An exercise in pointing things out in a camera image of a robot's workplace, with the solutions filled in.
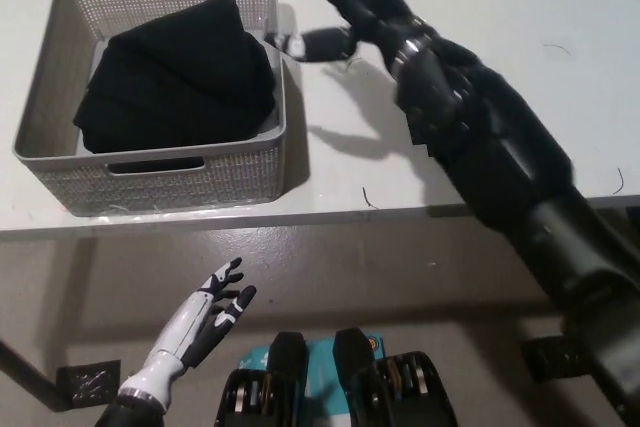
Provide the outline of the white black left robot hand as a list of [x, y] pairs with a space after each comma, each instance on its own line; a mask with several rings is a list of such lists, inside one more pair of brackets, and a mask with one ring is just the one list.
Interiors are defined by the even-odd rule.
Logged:
[[233, 259], [205, 282], [175, 311], [150, 350], [141, 369], [120, 387], [120, 397], [141, 399], [168, 411], [172, 384], [194, 369], [220, 344], [244, 313], [257, 289], [230, 290], [242, 280], [241, 258]]

